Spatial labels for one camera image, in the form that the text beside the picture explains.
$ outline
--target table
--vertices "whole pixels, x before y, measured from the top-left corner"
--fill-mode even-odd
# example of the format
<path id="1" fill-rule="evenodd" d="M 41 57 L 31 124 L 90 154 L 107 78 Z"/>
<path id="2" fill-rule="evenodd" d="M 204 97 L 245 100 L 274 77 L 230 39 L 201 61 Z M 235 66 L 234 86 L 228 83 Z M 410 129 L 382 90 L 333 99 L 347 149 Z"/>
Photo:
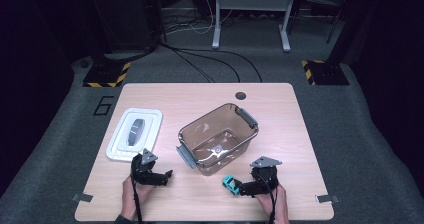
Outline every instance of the table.
<path id="1" fill-rule="evenodd" d="M 246 98 L 238 100 L 237 92 Z M 190 169 L 176 151 L 178 132 L 185 125 L 225 104 L 245 109 L 259 124 L 259 133 L 247 151 L 212 176 Z M 158 109 L 162 126 L 153 153 L 153 171 L 173 170 L 166 187 L 157 187 L 143 208 L 143 221 L 266 221 L 259 202 L 233 196 L 222 186 L 226 175 L 252 181 L 249 166 L 260 156 L 281 160 L 278 179 L 287 190 L 290 220 L 328 220 L 331 203 L 318 203 L 315 195 L 327 190 L 293 87 L 285 83 L 168 83 L 126 84 L 121 92 L 84 193 L 78 221 L 113 221 L 121 209 L 122 181 L 131 164 L 111 161 L 106 148 L 128 108 Z"/>
<path id="2" fill-rule="evenodd" d="M 221 37 L 221 9 L 227 10 L 256 10 L 256 11 L 283 11 L 283 24 L 278 25 L 281 43 L 284 52 L 290 52 L 290 43 L 287 36 L 287 24 L 290 19 L 290 12 L 294 0 L 216 0 L 216 20 L 213 35 L 212 48 L 219 48 Z"/>

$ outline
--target white tray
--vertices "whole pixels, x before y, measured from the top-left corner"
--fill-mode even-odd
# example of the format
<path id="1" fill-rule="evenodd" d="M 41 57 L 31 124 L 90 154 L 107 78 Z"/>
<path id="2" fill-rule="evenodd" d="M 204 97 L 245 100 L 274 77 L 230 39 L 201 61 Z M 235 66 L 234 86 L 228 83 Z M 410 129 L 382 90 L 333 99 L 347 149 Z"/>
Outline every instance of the white tray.
<path id="1" fill-rule="evenodd" d="M 144 129 L 140 139 L 133 145 L 128 145 L 128 136 L 136 119 L 144 120 Z M 162 112 L 153 109 L 130 108 L 124 112 L 109 145 L 106 155 L 109 159 L 131 162 L 133 157 L 144 148 L 153 152 L 159 129 L 162 124 Z"/>

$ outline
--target container handle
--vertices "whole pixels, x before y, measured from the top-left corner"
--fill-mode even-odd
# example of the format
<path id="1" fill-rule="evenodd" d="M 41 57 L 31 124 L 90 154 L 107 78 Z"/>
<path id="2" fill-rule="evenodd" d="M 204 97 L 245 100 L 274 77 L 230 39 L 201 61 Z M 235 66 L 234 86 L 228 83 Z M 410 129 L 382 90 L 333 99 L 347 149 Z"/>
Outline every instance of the container handle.
<path id="1" fill-rule="evenodd" d="M 187 166 L 191 167 L 191 169 L 194 169 L 196 167 L 196 162 L 191 157 L 190 153 L 188 153 L 188 150 L 185 146 L 177 146 L 177 151 L 180 154 L 180 156 L 183 158 L 184 162 L 187 164 Z"/>
<path id="2" fill-rule="evenodd" d="M 258 122 L 243 108 L 236 108 L 236 113 L 249 124 L 250 128 L 258 127 Z"/>

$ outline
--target clear plastic container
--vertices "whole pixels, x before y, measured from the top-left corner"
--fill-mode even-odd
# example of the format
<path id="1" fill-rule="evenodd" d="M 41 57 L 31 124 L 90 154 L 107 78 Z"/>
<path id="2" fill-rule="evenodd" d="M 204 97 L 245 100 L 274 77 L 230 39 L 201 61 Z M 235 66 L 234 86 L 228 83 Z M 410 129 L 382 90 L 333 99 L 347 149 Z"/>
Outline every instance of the clear plastic container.
<path id="1" fill-rule="evenodd" d="M 249 113 L 228 103 L 183 127 L 177 151 L 188 166 L 210 176 L 243 154 L 258 131 Z"/>

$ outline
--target table leg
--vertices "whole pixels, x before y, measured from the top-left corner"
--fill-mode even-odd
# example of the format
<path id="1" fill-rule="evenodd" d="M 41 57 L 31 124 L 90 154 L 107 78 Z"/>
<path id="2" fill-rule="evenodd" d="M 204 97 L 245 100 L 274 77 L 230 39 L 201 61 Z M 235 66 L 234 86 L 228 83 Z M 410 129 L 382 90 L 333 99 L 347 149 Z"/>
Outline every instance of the table leg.
<path id="1" fill-rule="evenodd" d="M 288 0 L 286 11 L 284 14 L 283 24 L 278 26 L 280 30 L 281 43 L 283 44 L 284 52 L 290 52 L 290 43 L 289 43 L 289 38 L 287 37 L 287 23 L 289 22 L 289 19 L 290 19 L 290 12 L 291 12 L 292 6 L 293 6 L 293 0 Z"/>
<path id="2" fill-rule="evenodd" d="M 219 39 L 221 37 L 221 6 L 220 0 L 216 0 L 215 11 L 215 32 L 213 34 L 212 49 L 219 48 Z"/>

